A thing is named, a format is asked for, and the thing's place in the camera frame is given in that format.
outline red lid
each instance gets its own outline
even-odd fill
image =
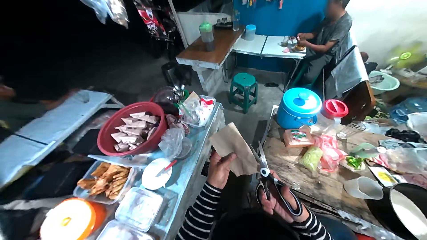
[[[333,119],[334,117],[345,117],[348,114],[348,108],[347,105],[340,100],[328,99],[323,102],[321,113],[329,119]]]

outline seated person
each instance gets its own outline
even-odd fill
[[[61,105],[74,92],[75,90],[69,91],[57,100],[41,100],[35,104],[16,103],[12,102],[16,96],[15,90],[6,86],[0,76],[0,128],[15,132],[31,120],[43,116],[48,110]]]
[[[347,3],[348,0],[328,0],[325,18],[320,25],[313,32],[298,34],[298,45],[307,47],[305,63],[308,64],[308,69],[300,80],[301,84],[310,84],[316,80],[349,32],[352,19],[345,10]],[[314,44],[307,41],[313,38]]]

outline scissors blade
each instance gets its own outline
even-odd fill
[[[268,164],[267,164],[266,156],[264,154],[263,146],[261,145],[261,143],[259,141],[258,141],[258,150],[260,151],[260,154],[261,154],[261,162],[264,164],[265,168],[268,168]]]
[[[257,152],[255,151],[255,149],[252,147],[251,144],[248,144],[248,145],[249,145],[249,148],[252,150],[252,154],[254,155],[255,160],[257,160],[257,162],[259,164],[262,164],[262,161],[261,161],[260,157],[258,156]]]

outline blue container lid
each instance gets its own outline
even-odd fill
[[[246,30],[252,31],[255,29],[257,29],[257,26],[255,26],[254,24],[246,25]]]
[[[282,107],[295,117],[312,117],[322,108],[322,100],[306,88],[291,88],[283,94]]]

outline hand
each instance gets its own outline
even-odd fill
[[[300,46],[300,47],[307,47],[307,45],[308,45],[307,40],[299,40],[298,41],[298,46]]]
[[[270,173],[273,175],[274,178],[281,181],[279,176],[276,174],[275,171],[270,170]],[[267,213],[273,215],[274,213],[277,213],[279,216],[281,216],[285,221],[288,223],[292,223],[293,221],[297,222],[303,222],[307,220],[309,217],[307,209],[305,209],[305,206],[302,206],[303,213],[299,217],[295,217],[291,215],[291,213],[288,211],[285,203],[282,201],[282,199],[279,196],[279,193],[277,192],[276,188],[273,186],[272,183],[269,186],[270,189],[270,201],[267,200],[267,197],[265,195],[265,192],[262,190],[262,188],[259,189],[258,195],[260,196],[261,204],[263,206],[264,211]],[[289,186],[284,186],[281,188],[280,193],[283,198],[289,202],[291,207],[293,209],[296,209],[297,204],[295,202],[295,199],[293,198]]]
[[[299,33],[299,34],[297,34],[297,37],[299,37],[300,39],[302,39],[302,40],[305,40],[305,35],[306,35],[306,33]]]
[[[208,172],[208,183],[219,189],[223,189],[230,174],[230,163],[236,159],[234,152],[221,158],[217,152],[211,154]]]

